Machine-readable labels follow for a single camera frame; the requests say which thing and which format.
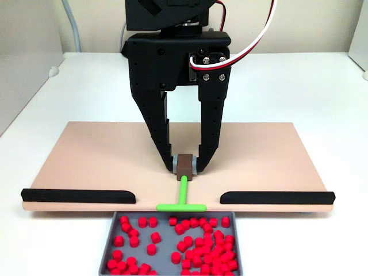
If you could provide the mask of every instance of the gray tray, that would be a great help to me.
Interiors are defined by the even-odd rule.
[[[136,248],[132,248],[129,245],[128,234],[124,233],[120,228],[120,217],[127,216],[133,228],[136,228],[140,235],[140,244]],[[242,264],[240,260],[239,245],[237,243],[237,233],[235,225],[235,214],[234,212],[205,212],[205,213],[182,213],[182,212],[115,212],[113,221],[110,227],[110,232],[108,240],[106,242],[105,250],[103,252],[101,265],[99,267],[99,275],[110,275],[109,270],[106,268],[106,264],[109,259],[112,258],[112,252],[114,250],[121,250],[123,253],[123,260],[125,261],[128,257],[134,256],[137,259],[137,265],[140,267],[142,263],[147,263],[152,266],[153,270],[156,270],[158,275],[180,275],[182,271],[181,264],[173,264],[171,262],[171,253],[177,250],[177,244],[179,241],[183,240],[185,236],[192,236],[194,239],[196,237],[203,237],[203,230],[201,227],[190,228],[183,235],[177,235],[174,227],[169,226],[169,217],[175,216],[178,218],[178,222],[183,219],[190,219],[191,217],[201,218],[205,217],[209,220],[211,217],[218,219],[217,227],[215,230],[220,230],[225,236],[234,235],[234,250],[236,252],[236,260],[238,262],[238,270],[233,271],[236,276],[242,276]],[[221,219],[227,216],[230,218],[230,227],[223,228],[221,226]],[[138,219],[141,217],[156,217],[158,219],[158,226],[156,228],[150,228],[149,226],[145,228],[139,228]],[[149,256],[147,254],[147,245],[151,244],[151,234],[153,232],[159,232],[162,241],[157,246],[157,253],[154,256]],[[124,246],[115,247],[113,245],[113,240],[115,236],[121,235],[124,237]],[[190,271],[199,271],[200,269],[192,268]]]

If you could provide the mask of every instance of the gray cable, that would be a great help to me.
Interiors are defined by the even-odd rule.
[[[79,41],[78,27],[76,26],[76,22],[75,22],[73,13],[71,12],[68,0],[62,0],[62,2],[63,2],[63,5],[64,5],[64,9],[65,9],[65,11],[68,15],[71,28],[73,30],[74,42],[75,42],[75,51],[76,52],[81,52],[81,42]]]
[[[125,20],[123,26],[122,26],[122,32],[121,32],[121,37],[120,37],[120,52],[122,50],[122,40],[124,39],[124,30],[125,30],[125,27],[127,26],[127,21]]]

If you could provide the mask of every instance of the white table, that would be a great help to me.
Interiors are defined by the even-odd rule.
[[[20,192],[68,121],[143,121],[125,58],[65,58],[0,138],[1,275],[97,275],[113,214],[26,212]],[[233,67],[223,121],[294,122],[327,190],[336,194],[331,213],[237,214],[244,275],[367,275],[368,82],[362,73],[345,53],[249,55]],[[168,117],[200,120],[194,87],[168,94]]]

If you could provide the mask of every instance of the cable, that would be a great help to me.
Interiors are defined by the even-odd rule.
[[[62,0],[62,2],[63,2],[63,5],[64,5],[65,12],[68,15],[69,22],[70,22],[70,25],[71,25],[71,29],[73,30],[75,51],[76,52],[81,52],[81,41],[79,40],[78,27],[76,26],[76,22],[75,22],[73,13],[70,9],[68,0]]]
[[[122,26],[122,32],[121,32],[121,37],[120,37],[120,52],[122,50],[122,41],[123,41],[123,38],[124,38],[124,31],[125,31],[125,27],[127,26],[127,21],[125,20],[124,21],[124,24]]]
[[[216,3],[223,6],[223,19],[221,20],[221,25],[220,25],[220,29],[219,29],[219,31],[222,32],[223,29],[224,29],[225,19],[226,19],[226,7],[225,7],[225,4],[222,3],[221,1],[216,1]]]
[[[265,24],[263,30],[261,31],[261,33],[257,36],[257,38],[247,48],[242,50],[237,55],[229,58],[228,60],[225,60],[224,62],[213,63],[213,64],[208,64],[208,65],[195,64],[193,62],[193,57],[190,57],[190,66],[192,67],[192,69],[194,69],[196,71],[210,71],[210,70],[221,69],[221,68],[224,68],[224,67],[231,66],[231,65],[235,64],[236,62],[238,62],[239,60],[241,60],[242,58],[244,58],[246,55],[248,55],[248,53],[250,53],[254,49],[254,47],[256,47],[258,42],[263,37],[264,33],[266,33],[266,31],[268,30],[268,28],[269,28],[269,26],[272,22],[272,19],[274,18],[276,6],[277,6],[277,0],[272,0],[269,16],[267,18],[267,21],[266,21],[266,24]]]

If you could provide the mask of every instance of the red wire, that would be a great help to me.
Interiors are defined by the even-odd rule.
[[[221,1],[216,1],[216,3],[223,6],[223,19],[221,20],[221,25],[220,25],[220,31],[222,32],[224,29],[225,19],[226,19],[226,7],[225,7],[225,4],[222,3]]]
[[[270,16],[271,16],[271,11],[272,11],[272,8],[274,6],[274,0],[272,0],[271,2],[271,8],[270,8],[270,11],[269,11],[269,16],[267,17],[267,21],[270,19]],[[256,47],[256,45],[258,44],[258,42],[260,42],[260,40],[257,41],[256,44],[253,45],[252,48],[250,48],[247,52],[243,53],[241,56],[239,56],[237,59],[233,60],[232,62],[228,63],[228,64],[224,64],[224,65],[220,65],[220,66],[216,66],[216,67],[211,67],[211,68],[193,68],[193,70],[195,71],[211,71],[211,70],[216,70],[216,69],[221,69],[221,68],[225,68],[225,67],[228,67],[228,66],[231,66],[235,63],[237,63],[239,60],[241,60],[242,58],[244,58],[246,55],[248,55],[253,49],[254,47]]]

